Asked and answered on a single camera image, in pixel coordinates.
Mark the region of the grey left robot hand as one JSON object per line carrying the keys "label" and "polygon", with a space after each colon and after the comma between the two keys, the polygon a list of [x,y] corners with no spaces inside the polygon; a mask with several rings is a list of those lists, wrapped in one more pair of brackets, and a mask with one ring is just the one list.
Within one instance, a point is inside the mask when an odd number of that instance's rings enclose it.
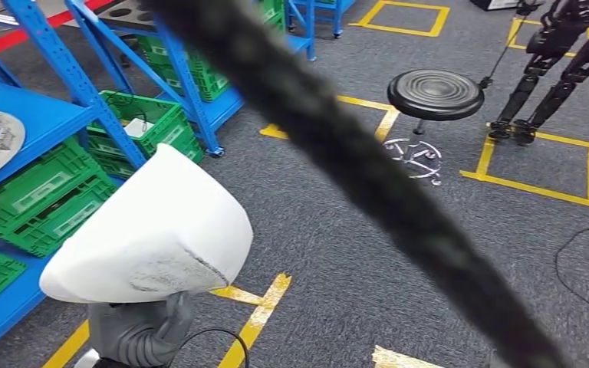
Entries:
{"label": "grey left robot hand", "polygon": [[91,304],[87,308],[90,333],[98,342],[131,340],[134,335],[178,343],[193,320],[193,296],[170,295],[164,301],[129,304]]}

